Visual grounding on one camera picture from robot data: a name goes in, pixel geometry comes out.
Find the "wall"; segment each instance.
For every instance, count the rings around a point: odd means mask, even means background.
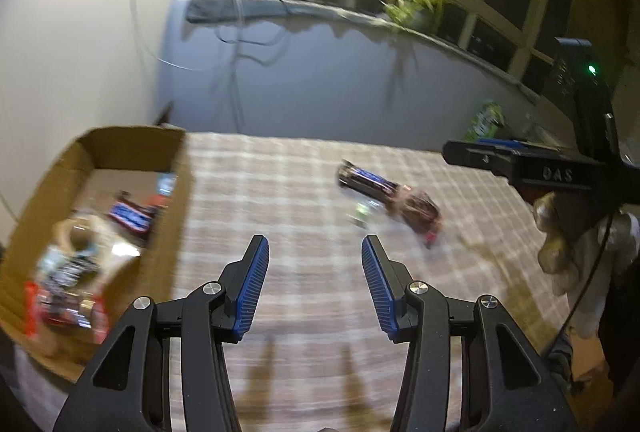
[[[164,67],[160,86],[162,98],[174,99],[172,122],[188,130],[440,149],[464,135],[487,99],[503,105],[517,130],[532,110],[515,86],[414,37],[290,18],[275,46],[238,48],[213,27],[185,23],[185,4],[172,9],[164,57],[210,70]],[[268,42],[282,29],[255,22],[242,38]],[[220,34],[237,36],[234,25]]]
[[[171,0],[138,3],[157,53]],[[129,0],[0,0],[0,26],[0,191],[19,213],[75,136],[153,121],[158,63],[136,44]],[[10,224],[0,212],[0,241]]]

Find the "spider plant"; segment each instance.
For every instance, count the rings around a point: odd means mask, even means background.
[[[442,21],[444,0],[386,0],[383,5],[386,14],[396,24],[433,33]]]

